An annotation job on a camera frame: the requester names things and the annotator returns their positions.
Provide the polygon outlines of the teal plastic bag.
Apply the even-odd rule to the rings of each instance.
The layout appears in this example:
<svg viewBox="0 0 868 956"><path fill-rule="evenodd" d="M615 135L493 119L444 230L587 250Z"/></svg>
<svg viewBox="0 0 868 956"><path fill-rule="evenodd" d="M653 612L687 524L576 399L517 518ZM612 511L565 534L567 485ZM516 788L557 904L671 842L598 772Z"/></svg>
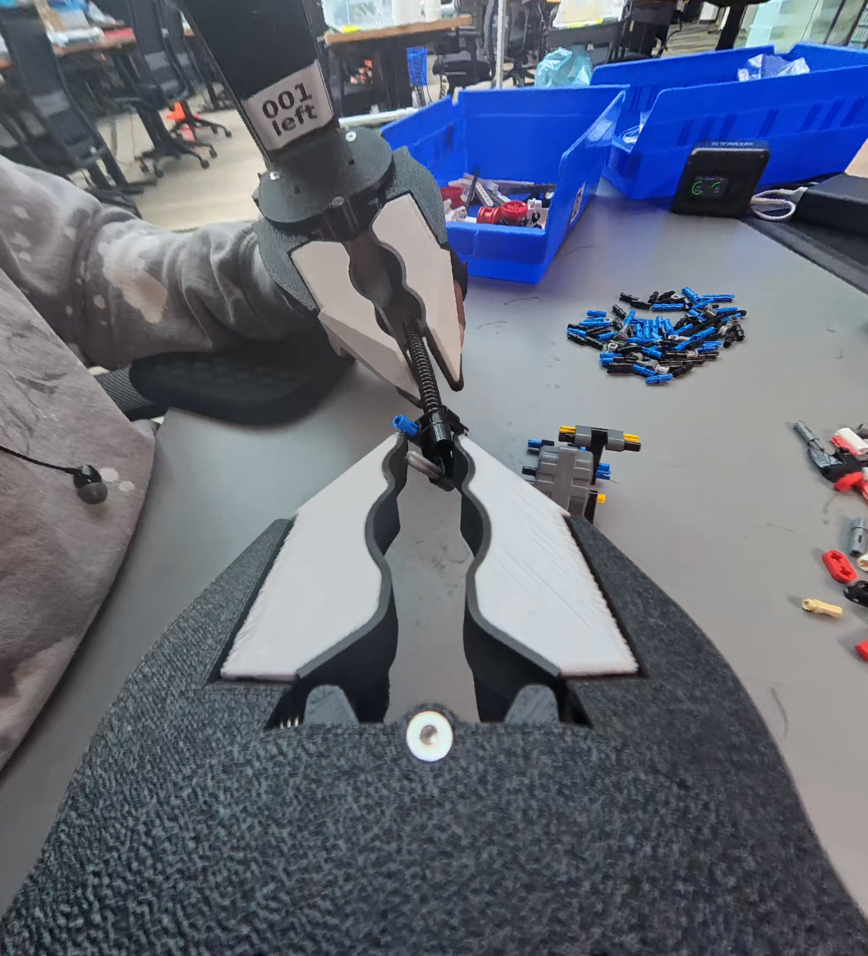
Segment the teal plastic bag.
<svg viewBox="0 0 868 956"><path fill-rule="evenodd" d="M586 88L592 82L594 66L586 47L572 45L548 52L534 74L537 89Z"/></svg>

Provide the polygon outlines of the person's left forearm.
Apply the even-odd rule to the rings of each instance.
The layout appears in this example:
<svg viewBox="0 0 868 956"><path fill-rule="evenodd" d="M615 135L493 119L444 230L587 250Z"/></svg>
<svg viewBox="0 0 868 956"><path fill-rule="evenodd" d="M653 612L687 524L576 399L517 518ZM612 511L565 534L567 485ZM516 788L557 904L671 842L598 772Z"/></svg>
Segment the person's left forearm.
<svg viewBox="0 0 868 956"><path fill-rule="evenodd" d="M77 237L68 302L54 328L94 365L216 353L312 326L269 277L249 223L174 233L100 207Z"/></svg>

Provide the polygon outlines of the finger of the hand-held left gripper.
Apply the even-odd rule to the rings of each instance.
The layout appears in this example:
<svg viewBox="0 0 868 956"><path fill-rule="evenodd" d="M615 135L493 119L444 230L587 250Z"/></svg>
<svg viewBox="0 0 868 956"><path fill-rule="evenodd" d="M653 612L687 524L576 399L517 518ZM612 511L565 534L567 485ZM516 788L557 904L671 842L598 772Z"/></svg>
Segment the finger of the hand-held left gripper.
<svg viewBox="0 0 868 956"><path fill-rule="evenodd" d="M403 352L379 325L372 301L356 290L351 258L344 245L311 241L293 250L291 260L315 301L318 320L332 344L408 400L419 401L417 384Z"/></svg>
<svg viewBox="0 0 868 956"><path fill-rule="evenodd" d="M392 252L401 284L419 306L419 328L449 387L464 387L464 305L451 253L443 248L415 197L405 194L380 209L371 225L375 242Z"/></svg>

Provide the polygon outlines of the person's grey hoodie torso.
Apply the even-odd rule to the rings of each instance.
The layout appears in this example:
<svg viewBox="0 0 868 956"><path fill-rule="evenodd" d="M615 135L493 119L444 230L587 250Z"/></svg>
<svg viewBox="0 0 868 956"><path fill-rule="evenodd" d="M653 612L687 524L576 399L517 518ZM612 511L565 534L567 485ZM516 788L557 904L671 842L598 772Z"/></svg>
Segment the person's grey hoodie torso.
<svg viewBox="0 0 868 956"><path fill-rule="evenodd" d="M90 506L69 476L0 453L0 772L110 591L138 519L153 437L117 409L54 328L79 224L102 207L69 181L0 154L0 444L95 466Z"/></svg>

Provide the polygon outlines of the black power adapter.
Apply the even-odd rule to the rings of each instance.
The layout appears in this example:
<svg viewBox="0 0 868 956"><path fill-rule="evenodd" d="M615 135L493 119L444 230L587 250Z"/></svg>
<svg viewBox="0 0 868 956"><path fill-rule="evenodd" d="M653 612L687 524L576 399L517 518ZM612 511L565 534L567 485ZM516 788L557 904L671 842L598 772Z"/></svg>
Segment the black power adapter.
<svg viewBox="0 0 868 956"><path fill-rule="evenodd" d="M868 237L868 178L842 173L810 185L793 219Z"/></svg>

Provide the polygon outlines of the grey toy motor assembly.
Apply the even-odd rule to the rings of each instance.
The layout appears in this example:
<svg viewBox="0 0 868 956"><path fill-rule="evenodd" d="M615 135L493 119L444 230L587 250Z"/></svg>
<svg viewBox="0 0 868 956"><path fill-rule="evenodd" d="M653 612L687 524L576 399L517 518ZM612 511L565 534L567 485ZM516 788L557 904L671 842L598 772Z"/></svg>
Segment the grey toy motor assembly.
<svg viewBox="0 0 868 956"><path fill-rule="evenodd" d="M601 486L611 482L608 452L639 452L637 434L588 425L562 426L557 439L531 439L527 453L533 463L522 467L523 478L565 510L592 523L606 501Z"/></svg>

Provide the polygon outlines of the cluttered wooden desk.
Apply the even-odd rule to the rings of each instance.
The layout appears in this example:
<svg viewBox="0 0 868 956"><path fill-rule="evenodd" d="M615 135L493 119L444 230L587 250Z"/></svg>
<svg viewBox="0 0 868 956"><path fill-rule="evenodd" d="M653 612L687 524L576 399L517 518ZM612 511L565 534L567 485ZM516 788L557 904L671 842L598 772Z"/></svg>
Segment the cluttered wooden desk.
<svg viewBox="0 0 868 956"><path fill-rule="evenodd" d="M55 54L65 57L70 54L107 53L133 46L135 37L131 29L102 30L89 27L77 30L49 30L47 32ZM0 72L12 63L6 41L0 35Z"/></svg>

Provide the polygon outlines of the large blue storage bin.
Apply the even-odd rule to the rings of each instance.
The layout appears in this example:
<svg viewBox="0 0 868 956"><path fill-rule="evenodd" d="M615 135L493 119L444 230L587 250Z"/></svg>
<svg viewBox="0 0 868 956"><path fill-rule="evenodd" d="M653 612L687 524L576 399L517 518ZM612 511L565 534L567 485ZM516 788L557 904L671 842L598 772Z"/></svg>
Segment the large blue storage bin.
<svg viewBox="0 0 868 956"><path fill-rule="evenodd" d="M799 43L807 74L739 80L770 45L597 66L592 85L626 86L603 176L627 199L664 200L702 141L764 141L762 186L843 173L868 138L868 51Z"/></svg>

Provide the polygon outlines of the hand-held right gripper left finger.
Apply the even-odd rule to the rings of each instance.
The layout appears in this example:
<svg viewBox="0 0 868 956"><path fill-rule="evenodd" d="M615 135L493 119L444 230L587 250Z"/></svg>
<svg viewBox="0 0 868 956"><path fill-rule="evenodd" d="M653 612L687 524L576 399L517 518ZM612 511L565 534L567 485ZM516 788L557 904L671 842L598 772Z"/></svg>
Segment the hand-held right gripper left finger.
<svg viewBox="0 0 868 956"><path fill-rule="evenodd" d="M392 599L386 553L400 530L406 450L405 437L391 434L296 510L222 678L308 678L380 626Z"/></svg>

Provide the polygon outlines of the heap of red white parts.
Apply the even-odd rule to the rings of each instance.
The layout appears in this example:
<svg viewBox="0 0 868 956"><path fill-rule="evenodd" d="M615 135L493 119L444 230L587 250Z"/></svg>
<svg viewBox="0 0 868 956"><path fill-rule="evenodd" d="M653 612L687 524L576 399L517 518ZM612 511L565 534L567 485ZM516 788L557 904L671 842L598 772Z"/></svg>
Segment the heap of red white parts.
<svg viewBox="0 0 868 956"><path fill-rule="evenodd" d="M448 223L543 230L555 185L467 174L440 187Z"/></svg>

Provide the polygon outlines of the grey desk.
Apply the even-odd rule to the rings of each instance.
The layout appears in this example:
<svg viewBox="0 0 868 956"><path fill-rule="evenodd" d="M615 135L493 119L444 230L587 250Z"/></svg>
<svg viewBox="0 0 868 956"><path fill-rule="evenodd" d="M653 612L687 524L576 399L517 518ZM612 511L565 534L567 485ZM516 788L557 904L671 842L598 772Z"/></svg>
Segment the grey desk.
<svg viewBox="0 0 868 956"><path fill-rule="evenodd" d="M564 326L619 291L736 293L744 344L666 387L598 371ZM474 439L518 470L559 424L625 426L596 527L714 639L784 753L812 822L868 914L868 664L863 610L833 622L819 554L865 508L815 472L791 431L868 422L868 294L747 223L672 216L607 185L537 286L482 279L467 297ZM0 915L105 706L155 638L243 546L376 445L400 410L350 372L300 421L220 424L171 411L153 501L114 604L0 782Z"/></svg>

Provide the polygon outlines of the black office chair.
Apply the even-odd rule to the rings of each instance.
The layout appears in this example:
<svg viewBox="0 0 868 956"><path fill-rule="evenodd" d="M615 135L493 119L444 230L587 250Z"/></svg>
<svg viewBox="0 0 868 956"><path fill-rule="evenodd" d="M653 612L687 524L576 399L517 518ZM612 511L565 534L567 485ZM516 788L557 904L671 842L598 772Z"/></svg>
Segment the black office chair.
<svg viewBox="0 0 868 956"><path fill-rule="evenodd" d="M0 6L0 35L14 83L42 137L22 149L40 168L71 178L81 173L87 191L101 202L138 216L133 185L122 174L94 122L71 95L59 57L33 6Z"/></svg>
<svg viewBox="0 0 868 956"><path fill-rule="evenodd" d="M166 160L196 159L202 169L217 158L216 148L199 139L201 129L231 137L230 130L192 109L201 73L189 50L175 2L127 1L126 17L135 46L131 102L151 145L137 154L141 172L163 176Z"/></svg>

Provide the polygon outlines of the blue storage bin with sticker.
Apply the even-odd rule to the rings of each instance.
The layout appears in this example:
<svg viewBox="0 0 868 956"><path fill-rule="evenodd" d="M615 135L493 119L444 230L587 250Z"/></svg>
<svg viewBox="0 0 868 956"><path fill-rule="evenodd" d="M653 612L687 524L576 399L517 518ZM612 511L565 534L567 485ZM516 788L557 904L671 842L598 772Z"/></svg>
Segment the blue storage bin with sticker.
<svg viewBox="0 0 868 956"><path fill-rule="evenodd" d="M543 229L447 225L449 242L477 277L536 284L595 197L626 85L463 90L382 130L440 186L479 173L495 183L549 185Z"/></svg>

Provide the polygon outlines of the pile of blue black pins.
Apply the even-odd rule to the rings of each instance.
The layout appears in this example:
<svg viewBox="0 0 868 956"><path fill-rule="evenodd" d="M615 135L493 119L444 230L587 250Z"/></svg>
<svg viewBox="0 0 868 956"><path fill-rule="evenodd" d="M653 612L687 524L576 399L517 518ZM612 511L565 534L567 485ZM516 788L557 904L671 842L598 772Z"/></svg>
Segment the pile of blue black pins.
<svg viewBox="0 0 868 956"><path fill-rule="evenodd" d="M568 341L596 353L606 375L660 388L717 363L744 342L747 315L731 293L684 286L645 297L619 293L609 309L588 310L565 332Z"/></svg>

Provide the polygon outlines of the wooden table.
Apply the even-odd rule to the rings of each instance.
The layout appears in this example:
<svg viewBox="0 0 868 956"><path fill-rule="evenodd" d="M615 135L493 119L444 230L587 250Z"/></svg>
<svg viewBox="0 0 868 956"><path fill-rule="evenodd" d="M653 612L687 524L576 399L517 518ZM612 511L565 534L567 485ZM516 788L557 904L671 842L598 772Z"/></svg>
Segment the wooden table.
<svg viewBox="0 0 868 956"><path fill-rule="evenodd" d="M449 32L471 27L474 17L461 13L434 21L416 21L405 25L374 30L328 30L322 41L330 55L339 65L339 79L331 82L332 96L337 100L340 114L352 117L345 104L345 80L347 72L343 64L358 58L369 61L372 66L373 87L371 104L382 111L395 111L413 106L413 86L410 81L406 52L417 47L426 47Z"/></svg>

